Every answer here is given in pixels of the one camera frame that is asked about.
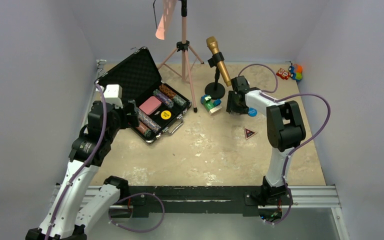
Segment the pink tripod music stand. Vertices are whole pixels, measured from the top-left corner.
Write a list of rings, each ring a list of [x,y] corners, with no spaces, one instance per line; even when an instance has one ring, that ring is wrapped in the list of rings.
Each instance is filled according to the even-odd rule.
[[[172,22],[173,14],[176,8],[177,0],[163,0],[162,1],[162,15],[160,20],[155,18],[155,37],[159,40],[165,40],[168,33],[170,24]],[[158,65],[158,69],[165,66],[173,73],[181,77],[181,80],[189,84],[191,93],[191,106],[194,113],[198,112],[197,101],[195,97],[195,89],[193,84],[192,69],[194,63],[190,63],[189,55],[192,53],[195,56],[195,60],[199,61],[201,65],[204,64],[202,58],[191,46],[190,41],[187,39],[187,19],[188,19],[188,1],[180,1],[180,15],[181,15],[181,40],[176,43],[176,47],[170,52],[170,54]],[[174,53],[181,53],[181,73],[177,72],[173,68],[167,65],[167,61],[174,55]]]

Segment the yellow big blind button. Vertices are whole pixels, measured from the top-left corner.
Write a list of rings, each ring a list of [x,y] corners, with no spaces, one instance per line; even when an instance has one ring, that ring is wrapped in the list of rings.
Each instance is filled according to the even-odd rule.
[[[160,117],[163,120],[169,120],[172,117],[172,113],[169,110],[164,110],[160,113]]]

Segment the gold microphone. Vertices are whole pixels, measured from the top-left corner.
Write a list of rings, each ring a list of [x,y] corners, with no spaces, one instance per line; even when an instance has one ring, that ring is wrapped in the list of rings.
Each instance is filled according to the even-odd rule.
[[[218,41],[214,36],[210,36],[206,39],[206,44],[210,52],[212,53],[212,61],[220,71],[221,77],[227,87],[230,87],[231,77],[224,62],[224,56],[219,49]]]

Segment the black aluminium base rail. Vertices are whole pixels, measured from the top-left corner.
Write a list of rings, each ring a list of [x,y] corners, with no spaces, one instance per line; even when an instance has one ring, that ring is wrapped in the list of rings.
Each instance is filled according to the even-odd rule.
[[[83,202],[88,203],[100,186],[89,186]],[[109,207],[102,217],[121,228],[119,219],[132,218],[128,231],[141,234],[152,213],[161,218],[147,229],[163,231],[164,217],[212,216],[213,222],[194,223],[199,230],[213,231],[217,239],[238,240],[347,240],[340,200],[334,186],[292,186],[275,204],[260,205],[250,195],[261,186],[129,186],[130,194]]]

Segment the grey green chip stack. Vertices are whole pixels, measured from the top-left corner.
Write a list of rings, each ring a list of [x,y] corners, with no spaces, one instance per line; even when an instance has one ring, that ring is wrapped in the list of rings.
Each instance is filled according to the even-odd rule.
[[[186,108],[188,106],[188,101],[176,94],[172,99],[177,105],[182,108]]]

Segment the blue orange chip row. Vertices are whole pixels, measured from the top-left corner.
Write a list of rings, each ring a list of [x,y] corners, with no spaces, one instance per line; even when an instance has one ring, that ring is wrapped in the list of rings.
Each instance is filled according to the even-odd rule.
[[[148,115],[146,115],[142,110],[139,108],[136,109],[138,114],[138,119],[144,123],[150,130],[152,130],[154,133],[157,133],[161,130],[161,126],[158,125],[154,120],[152,120]]]

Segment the blue small blind button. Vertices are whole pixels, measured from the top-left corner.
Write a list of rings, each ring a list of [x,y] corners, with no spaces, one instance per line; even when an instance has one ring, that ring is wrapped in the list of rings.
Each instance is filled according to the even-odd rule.
[[[248,114],[250,117],[256,117],[257,114],[258,114],[258,111],[257,111],[256,109],[250,107],[250,108],[248,109],[247,114]]]

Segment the black microphone desk stand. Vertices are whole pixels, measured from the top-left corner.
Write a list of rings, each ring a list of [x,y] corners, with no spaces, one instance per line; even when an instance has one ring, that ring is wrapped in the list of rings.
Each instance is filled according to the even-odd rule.
[[[215,65],[215,63],[212,60],[212,57],[207,61],[209,66],[211,68],[215,67],[215,74],[214,74],[214,82],[210,82],[206,85],[204,89],[204,93],[206,95],[210,95],[213,100],[221,99],[224,97],[226,90],[224,86],[219,83],[219,79],[221,77],[220,71],[218,67]]]

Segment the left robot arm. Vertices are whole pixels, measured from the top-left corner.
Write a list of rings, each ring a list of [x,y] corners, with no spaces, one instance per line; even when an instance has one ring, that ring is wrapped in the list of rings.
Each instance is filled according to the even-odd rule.
[[[135,101],[123,107],[95,101],[87,120],[72,143],[65,177],[50,210],[40,226],[27,232],[27,240],[85,240],[112,204],[128,201],[128,181],[117,176],[105,179],[88,203],[84,197],[118,131],[139,125]]]

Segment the red toy number car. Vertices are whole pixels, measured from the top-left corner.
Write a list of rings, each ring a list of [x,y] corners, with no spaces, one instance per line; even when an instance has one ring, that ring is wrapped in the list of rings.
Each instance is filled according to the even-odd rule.
[[[283,80],[288,80],[291,77],[291,73],[288,70],[285,70],[283,68],[280,68],[277,72],[276,75],[280,77]]]

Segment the red triangular all-in button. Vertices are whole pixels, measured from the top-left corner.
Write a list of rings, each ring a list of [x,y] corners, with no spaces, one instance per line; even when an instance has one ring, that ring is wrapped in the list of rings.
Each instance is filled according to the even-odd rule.
[[[247,128],[247,127],[244,127],[243,129],[244,129],[244,137],[245,137],[246,141],[249,140],[250,138],[252,138],[254,135],[257,134],[256,131],[251,130],[251,129]]]

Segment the pink playing card deck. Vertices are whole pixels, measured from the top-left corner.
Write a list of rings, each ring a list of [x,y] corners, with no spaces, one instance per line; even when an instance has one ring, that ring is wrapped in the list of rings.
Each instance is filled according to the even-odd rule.
[[[162,102],[155,96],[150,96],[144,103],[139,106],[139,109],[146,115],[150,115],[155,112]]]

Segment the orange black chip row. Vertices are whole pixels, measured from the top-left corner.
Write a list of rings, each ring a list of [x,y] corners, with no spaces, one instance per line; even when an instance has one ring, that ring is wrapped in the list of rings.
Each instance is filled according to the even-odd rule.
[[[166,95],[169,99],[173,99],[177,94],[171,90],[167,85],[165,84],[161,84],[159,86],[159,90],[164,94]]]

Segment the blue orange toy car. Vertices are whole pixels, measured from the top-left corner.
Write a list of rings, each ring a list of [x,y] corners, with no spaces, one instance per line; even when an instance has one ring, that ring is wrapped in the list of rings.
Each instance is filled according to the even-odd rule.
[[[301,65],[292,63],[289,66],[288,71],[290,73],[290,77],[296,82],[300,82],[303,79],[303,67]]]

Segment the green red chip row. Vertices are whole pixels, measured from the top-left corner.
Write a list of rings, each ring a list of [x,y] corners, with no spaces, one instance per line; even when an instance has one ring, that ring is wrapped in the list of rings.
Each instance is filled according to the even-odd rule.
[[[139,122],[139,125],[136,127],[136,129],[145,137],[149,138],[153,131],[149,129],[143,122]]]

